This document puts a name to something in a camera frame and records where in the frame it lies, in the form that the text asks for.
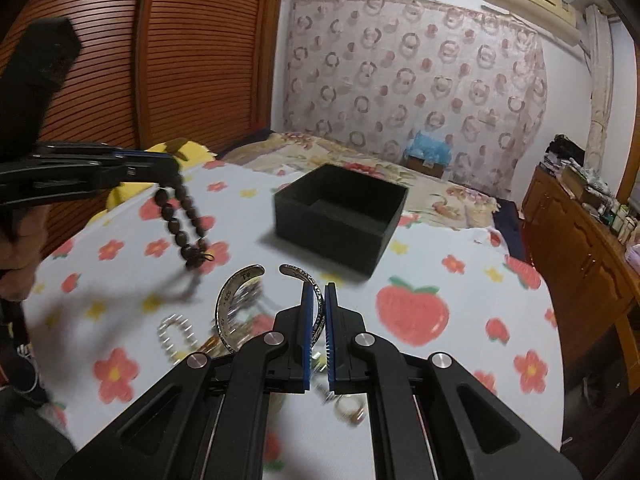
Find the left hand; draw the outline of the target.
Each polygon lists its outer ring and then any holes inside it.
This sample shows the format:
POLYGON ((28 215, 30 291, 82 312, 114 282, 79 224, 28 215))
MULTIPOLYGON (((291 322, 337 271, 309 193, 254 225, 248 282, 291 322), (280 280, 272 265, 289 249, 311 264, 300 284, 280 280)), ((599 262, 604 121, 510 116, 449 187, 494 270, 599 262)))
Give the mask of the left hand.
POLYGON ((48 237, 49 206, 37 206, 25 212, 15 226, 15 240, 1 235, 1 298, 25 300, 35 284, 41 252, 48 237))

